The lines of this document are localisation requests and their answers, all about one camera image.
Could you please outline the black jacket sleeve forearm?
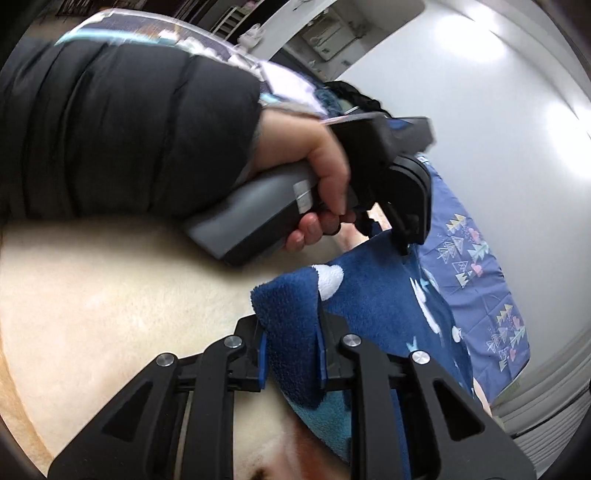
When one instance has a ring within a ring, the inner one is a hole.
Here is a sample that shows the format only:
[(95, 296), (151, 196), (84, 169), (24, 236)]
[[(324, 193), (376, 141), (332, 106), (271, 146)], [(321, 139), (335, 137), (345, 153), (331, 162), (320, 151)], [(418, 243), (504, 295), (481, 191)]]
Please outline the black jacket sleeve forearm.
[(172, 47), (25, 38), (1, 72), (1, 217), (200, 215), (245, 176), (260, 90)]

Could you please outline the person's left hand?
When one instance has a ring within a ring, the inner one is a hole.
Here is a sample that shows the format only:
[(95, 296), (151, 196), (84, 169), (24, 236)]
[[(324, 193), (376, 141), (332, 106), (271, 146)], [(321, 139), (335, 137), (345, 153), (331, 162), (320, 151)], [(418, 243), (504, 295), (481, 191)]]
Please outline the person's left hand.
[(334, 234), (342, 222), (355, 220), (355, 214), (348, 209), (349, 162), (335, 135), (322, 122), (263, 110), (249, 174), (304, 159), (318, 176), (318, 195), (325, 209), (304, 215), (297, 229), (287, 236), (286, 249), (292, 252), (318, 243), (325, 234)]

